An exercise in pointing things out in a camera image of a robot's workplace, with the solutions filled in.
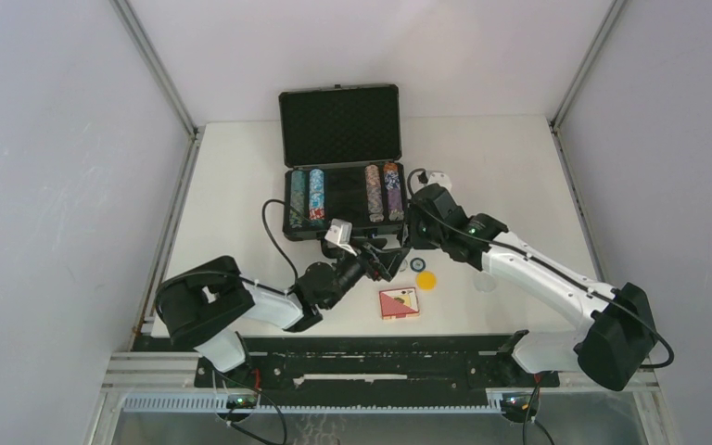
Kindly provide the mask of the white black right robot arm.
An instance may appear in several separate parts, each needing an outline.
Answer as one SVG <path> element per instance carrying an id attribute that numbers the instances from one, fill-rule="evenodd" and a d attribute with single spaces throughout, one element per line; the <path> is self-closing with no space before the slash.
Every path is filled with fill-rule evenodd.
<path id="1" fill-rule="evenodd" d="M 453 261 L 522 288 L 570 324 L 565 332 L 528 332 L 499 359 L 499 373 L 512 386 L 545 371 L 581 371 L 593 382 L 623 390 L 656 345 L 675 353 L 656 330 L 646 292 L 627 282 L 617 288 L 575 273 L 524 242 L 499 220 L 469 216 L 440 184 L 414 192 L 406 211 L 406 241 L 417 249 L 440 249 Z"/>

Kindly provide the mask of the blue round button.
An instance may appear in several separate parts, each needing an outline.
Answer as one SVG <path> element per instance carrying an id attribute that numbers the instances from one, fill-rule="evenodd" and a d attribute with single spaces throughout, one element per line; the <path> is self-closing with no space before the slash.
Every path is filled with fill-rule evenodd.
<path id="1" fill-rule="evenodd" d="M 421 273 L 426 269 L 426 262 L 422 258 L 412 258 L 409 262 L 409 267 L 416 273 Z"/>

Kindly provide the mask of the clear round button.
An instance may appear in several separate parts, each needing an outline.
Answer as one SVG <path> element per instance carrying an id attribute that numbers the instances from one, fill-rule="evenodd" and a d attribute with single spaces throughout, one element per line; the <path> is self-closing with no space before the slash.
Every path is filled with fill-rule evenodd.
<path id="1" fill-rule="evenodd" d="M 473 285 L 479 292 L 491 293 L 496 289 L 498 283 L 490 273 L 478 272 L 473 276 Z"/>

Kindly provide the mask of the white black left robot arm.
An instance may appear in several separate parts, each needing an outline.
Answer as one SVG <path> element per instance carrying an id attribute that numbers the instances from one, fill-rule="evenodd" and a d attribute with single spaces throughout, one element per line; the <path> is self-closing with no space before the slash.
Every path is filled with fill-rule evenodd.
<path id="1" fill-rule="evenodd" d="M 253 365 L 231 325 L 242 318 L 303 332 L 322 321 L 364 277 L 391 281 L 409 248 L 367 241 L 334 263 L 315 262 L 281 290 L 245 277 L 235 259 L 221 256 L 162 283 L 155 309 L 175 347 L 195 350 L 232 387 L 246 384 Z"/>

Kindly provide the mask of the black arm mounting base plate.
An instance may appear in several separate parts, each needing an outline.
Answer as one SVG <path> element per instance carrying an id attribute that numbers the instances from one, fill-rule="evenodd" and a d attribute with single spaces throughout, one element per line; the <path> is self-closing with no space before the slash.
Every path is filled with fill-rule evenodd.
<path id="1" fill-rule="evenodd" d="M 545 387 L 557 373 L 533 375 L 511 357 L 518 335 L 444 337 L 249 337 L 246 363 L 224 376 L 211 364 L 197 388 L 246 384 L 287 407 L 432 408 L 484 405 L 497 388 Z M 270 367 L 307 373 L 400 373 L 413 382 L 311 382 L 293 389 L 288 381 L 261 388 Z"/>

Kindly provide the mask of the yellow round blind button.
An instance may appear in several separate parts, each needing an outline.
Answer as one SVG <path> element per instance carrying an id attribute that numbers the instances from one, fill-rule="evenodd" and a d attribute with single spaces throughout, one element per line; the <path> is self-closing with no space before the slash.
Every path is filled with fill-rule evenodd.
<path id="1" fill-rule="evenodd" d="M 422 271 L 415 277 L 415 283 L 419 289 L 432 290 L 438 284 L 438 278 L 430 271 Z"/>

